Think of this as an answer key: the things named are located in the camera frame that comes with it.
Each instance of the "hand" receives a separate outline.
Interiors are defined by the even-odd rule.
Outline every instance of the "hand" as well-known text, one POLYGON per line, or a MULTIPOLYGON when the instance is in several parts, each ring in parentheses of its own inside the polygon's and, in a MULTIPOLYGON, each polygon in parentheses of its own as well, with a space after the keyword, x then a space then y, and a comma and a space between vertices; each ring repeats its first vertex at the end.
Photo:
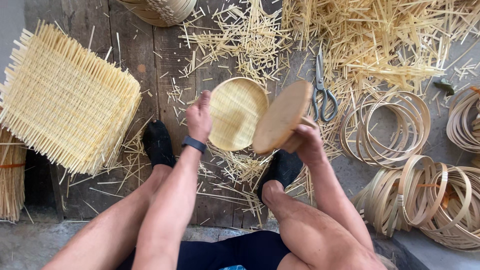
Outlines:
POLYGON ((212 130, 212 119, 208 107, 210 106, 210 91, 203 91, 200 98, 187 111, 188 134, 202 143, 207 142, 212 130))
POLYGON ((328 163, 328 159, 324 152, 324 142, 320 137, 320 130, 318 127, 312 128, 307 125, 299 124, 295 129, 295 132, 304 140, 296 150, 303 163, 310 168, 324 162, 328 163))

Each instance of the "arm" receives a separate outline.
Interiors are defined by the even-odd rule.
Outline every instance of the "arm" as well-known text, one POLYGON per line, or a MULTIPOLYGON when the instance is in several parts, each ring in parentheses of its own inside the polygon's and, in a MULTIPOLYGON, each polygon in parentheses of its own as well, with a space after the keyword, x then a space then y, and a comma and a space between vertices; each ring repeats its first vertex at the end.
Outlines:
POLYGON ((317 208, 340 223, 361 245, 373 251, 365 223, 345 195, 328 162, 318 128, 298 125, 296 132, 305 140, 297 149, 297 154, 310 169, 317 208))
MULTIPOLYGON (((210 92, 186 111, 190 137, 205 143, 212 121, 210 92)), ((175 269, 180 242, 195 206, 197 169, 202 153, 186 146, 172 173, 161 184, 147 211, 137 240, 132 269, 175 269)))

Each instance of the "foot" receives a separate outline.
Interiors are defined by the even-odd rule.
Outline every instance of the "foot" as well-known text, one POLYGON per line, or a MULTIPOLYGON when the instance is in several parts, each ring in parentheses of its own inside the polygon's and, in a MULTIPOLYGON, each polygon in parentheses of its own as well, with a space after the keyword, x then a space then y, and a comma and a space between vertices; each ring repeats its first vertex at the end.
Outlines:
POLYGON ((175 156, 172 150, 172 141, 165 125, 160 120, 148 123, 142 137, 145 152, 152 163, 152 168, 164 164, 173 168, 175 156))
POLYGON ((302 167, 303 162, 297 153, 288 154, 284 150, 279 150, 275 153, 268 171, 263 175, 258 185, 257 196, 260 202, 264 203, 262 200, 262 190, 265 183, 270 180, 277 180, 283 185, 283 189, 285 190, 300 174, 302 167))

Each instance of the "person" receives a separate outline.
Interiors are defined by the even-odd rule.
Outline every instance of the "person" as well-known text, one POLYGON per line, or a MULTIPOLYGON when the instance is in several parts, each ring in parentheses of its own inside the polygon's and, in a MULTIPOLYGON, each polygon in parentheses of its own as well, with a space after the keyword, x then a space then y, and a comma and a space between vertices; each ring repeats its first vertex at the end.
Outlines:
MULTIPOLYGON (((186 111, 189 136, 202 144, 212 127, 209 100, 210 92, 204 91, 186 111)), ((202 152, 187 145, 175 161, 168 131, 156 120, 142 138, 153 166, 150 177, 91 220, 43 269, 385 269, 336 179, 319 130, 298 125, 295 132, 304 143, 294 154, 279 150, 257 190, 278 220, 280 234, 258 231, 216 243, 182 242, 202 152), (284 192, 303 163, 312 174, 317 209, 284 192)))

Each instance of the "wristwatch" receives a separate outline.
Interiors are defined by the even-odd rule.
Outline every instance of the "wristwatch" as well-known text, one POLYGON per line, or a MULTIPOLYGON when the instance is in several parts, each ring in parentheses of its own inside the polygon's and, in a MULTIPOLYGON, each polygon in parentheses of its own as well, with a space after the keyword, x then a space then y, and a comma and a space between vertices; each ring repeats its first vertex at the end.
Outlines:
POLYGON ((204 143, 202 143, 201 141, 197 141, 188 135, 185 136, 183 142, 181 143, 182 147, 185 147, 187 145, 198 149, 202 154, 205 154, 205 149, 207 149, 207 146, 204 143))

